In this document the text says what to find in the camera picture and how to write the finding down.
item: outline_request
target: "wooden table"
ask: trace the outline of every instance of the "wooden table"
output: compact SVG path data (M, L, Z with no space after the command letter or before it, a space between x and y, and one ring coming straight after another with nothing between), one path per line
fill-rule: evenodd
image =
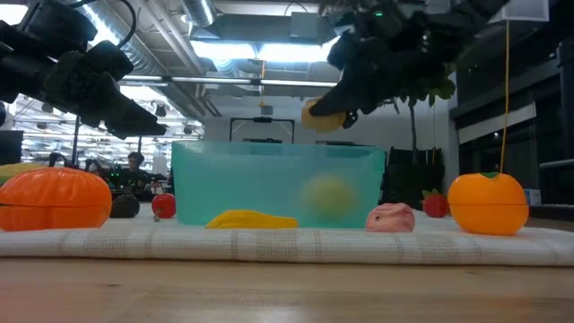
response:
M573 320L569 268L0 259L2 323Z

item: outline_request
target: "orange pumpkin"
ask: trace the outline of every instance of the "orange pumpkin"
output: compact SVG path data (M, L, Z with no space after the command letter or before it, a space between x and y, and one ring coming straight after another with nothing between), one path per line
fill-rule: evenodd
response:
M111 211L108 185L69 168L26 171L0 188L0 229L98 228Z
M524 189L507 174L462 175L450 186L448 203L457 224L471 233L514 235L528 220Z

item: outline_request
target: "translucent blue plastic bin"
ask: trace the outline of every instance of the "translucent blue plastic bin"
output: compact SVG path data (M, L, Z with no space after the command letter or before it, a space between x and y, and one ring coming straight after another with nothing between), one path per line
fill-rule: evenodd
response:
M294 217L300 227L363 228L385 166L384 152L361 146L181 141L172 152L178 220L191 225L227 210L255 210ZM317 216L301 198L305 185L324 174L355 193L343 216Z

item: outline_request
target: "tennis ball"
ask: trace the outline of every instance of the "tennis ball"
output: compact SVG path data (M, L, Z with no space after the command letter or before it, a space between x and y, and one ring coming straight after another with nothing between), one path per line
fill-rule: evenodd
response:
M352 185L332 174L318 175L307 182L302 200L313 214L323 218L341 218L357 203Z

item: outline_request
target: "yellow banana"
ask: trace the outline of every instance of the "yellow banana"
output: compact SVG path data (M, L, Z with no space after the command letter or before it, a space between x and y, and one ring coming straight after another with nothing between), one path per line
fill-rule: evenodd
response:
M205 226L206 229L294 229L297 227L299 224L294 218L249 210L223 212Z

